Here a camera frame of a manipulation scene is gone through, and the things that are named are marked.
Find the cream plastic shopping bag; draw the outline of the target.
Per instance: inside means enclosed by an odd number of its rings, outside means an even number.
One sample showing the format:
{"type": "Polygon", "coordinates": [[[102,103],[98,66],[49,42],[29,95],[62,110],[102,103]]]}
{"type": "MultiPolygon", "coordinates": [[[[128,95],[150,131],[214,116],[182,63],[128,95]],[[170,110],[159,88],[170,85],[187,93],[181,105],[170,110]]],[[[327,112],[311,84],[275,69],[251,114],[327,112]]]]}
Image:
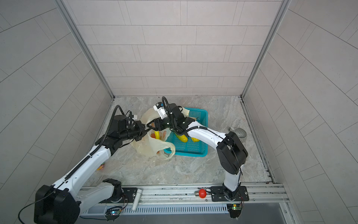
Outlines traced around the cream plastic shopping bag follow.
{"type": "MultiPolygon", "coordinates": [[[[189,110],[183,109],[183,114],[185,117],[189,116],[189,110]]],[[[154,119],[159,118],[159,121],[162,121],[157,111],[154,110],[154,107],[147,110],[143,116],[141,117],[140,121],[144,124],[152,124],[151,122],[154,119]]],[[[166,142],[167,138],[171,134],[171,130],[169,128],[165,128],[162,131],[159,131],[159,139],[155,137],[152,138],[151,134],[155,134],[155,131],[150,129],[150,131],[140,140],[134,141],[131,143],[131,146],[134,147],[140,155],[146,157],[158,157],[161,160],[169,160],[175,155],[175,145],[170,142],[166,142]],[[165,153],[165,149],[169,148],[171,152],[169,154],[165,153]]]]}

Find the yellow pear toy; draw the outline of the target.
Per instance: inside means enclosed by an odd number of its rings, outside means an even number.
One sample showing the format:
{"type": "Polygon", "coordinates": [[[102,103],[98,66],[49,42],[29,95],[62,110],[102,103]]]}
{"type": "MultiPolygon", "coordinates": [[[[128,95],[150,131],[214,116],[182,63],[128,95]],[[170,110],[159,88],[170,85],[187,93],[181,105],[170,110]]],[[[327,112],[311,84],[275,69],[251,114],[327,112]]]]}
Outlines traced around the yellow pear toy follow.
{"type": "Polygon", "coordinates": [[[188,138],[185,135],[178,135],[178,134],[175,134],[175,135],[181,142],[183,142],[183,143],[188,142],[188,138]]]}

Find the yellow banana toy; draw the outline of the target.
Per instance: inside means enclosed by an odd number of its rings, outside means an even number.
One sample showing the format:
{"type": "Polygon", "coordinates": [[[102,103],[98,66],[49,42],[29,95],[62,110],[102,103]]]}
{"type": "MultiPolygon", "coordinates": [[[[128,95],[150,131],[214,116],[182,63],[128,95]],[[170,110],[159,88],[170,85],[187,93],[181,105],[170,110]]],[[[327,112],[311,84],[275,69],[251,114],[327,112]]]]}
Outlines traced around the yellow banana toy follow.
{"type": "Polygon", "coordinates": [[[159,131],[155,131],[155,139],[159,140],[160,139],[160,132],[159,131]]]}

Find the yellow lemon toy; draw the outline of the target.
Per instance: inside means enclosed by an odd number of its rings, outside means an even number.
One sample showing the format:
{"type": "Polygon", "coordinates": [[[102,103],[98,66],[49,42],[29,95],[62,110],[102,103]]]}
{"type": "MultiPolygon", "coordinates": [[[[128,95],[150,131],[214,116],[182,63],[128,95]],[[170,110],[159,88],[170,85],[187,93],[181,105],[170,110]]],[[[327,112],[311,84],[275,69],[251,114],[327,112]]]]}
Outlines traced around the yellow lemon toy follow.
{"type": "Polygon", "coordinates": [[[196,138],[191,138],[191,140],[193,141],[193,142],[199,142],[200,140],[199,139],[196,139],[196,138]]]}

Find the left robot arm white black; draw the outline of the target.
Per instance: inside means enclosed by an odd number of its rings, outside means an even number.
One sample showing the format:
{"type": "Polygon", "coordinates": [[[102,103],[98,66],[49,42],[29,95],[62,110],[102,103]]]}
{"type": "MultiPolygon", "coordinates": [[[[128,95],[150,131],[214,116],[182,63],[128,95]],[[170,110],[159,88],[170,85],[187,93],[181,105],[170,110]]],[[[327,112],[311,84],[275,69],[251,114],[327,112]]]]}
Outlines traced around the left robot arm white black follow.
{"type": "Polygon", "coordinates": [[[104,200],[124,200],[121,182],[106,179],[86,193],[81,188],[90,176],[123,145],[126,140],[141,140],[148,130],[141,121],[124,115],[113,116],[103,135],[90,152],[64,177],[36,193],[36,224],[73,224],[86,210],[104,200]]]}

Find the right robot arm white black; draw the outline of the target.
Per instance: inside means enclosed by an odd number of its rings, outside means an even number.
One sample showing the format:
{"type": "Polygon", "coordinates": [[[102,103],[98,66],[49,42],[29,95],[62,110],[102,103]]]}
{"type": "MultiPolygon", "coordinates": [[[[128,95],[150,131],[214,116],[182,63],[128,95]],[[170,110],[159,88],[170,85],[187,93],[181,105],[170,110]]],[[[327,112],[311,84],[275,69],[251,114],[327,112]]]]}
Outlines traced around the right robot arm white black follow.
{"type": "Polygon", "coordinates": [[[186,117],[176,104],[158,102],[154,111],[159,117],[147,123],[155,131],[166,128],[179,136],[195,138],[215,148],[221,166],[225,170],[222,194],[229,201],[243,200],[239,187],[241,185],[241,167],[245,164],[248,152],[236,133],[221,133],[214,131],[191,117],[186,117]]]}

